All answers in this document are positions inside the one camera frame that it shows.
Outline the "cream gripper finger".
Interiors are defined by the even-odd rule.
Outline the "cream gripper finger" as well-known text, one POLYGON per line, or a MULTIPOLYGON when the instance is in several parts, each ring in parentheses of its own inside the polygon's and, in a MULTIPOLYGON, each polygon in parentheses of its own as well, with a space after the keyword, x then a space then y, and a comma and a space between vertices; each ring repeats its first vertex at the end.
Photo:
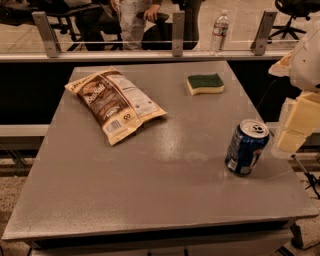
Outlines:
POLYGON ((296 99, 287 98, 282 105, 275 147, 295 153, 306 139, 320 128, 320 94, 303 91, 296 99))

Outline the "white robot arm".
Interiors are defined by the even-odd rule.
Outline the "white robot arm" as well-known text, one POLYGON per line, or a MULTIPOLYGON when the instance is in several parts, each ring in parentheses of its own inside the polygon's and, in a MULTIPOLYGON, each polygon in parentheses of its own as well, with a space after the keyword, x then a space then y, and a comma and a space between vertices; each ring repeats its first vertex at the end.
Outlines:
POLYGON ((287 98, 283 103, 273 142, 275 151, 294 154, 320 128, 320 21, 269 68, 269 73, 287 76, 301 90, 295 99, 287 98))

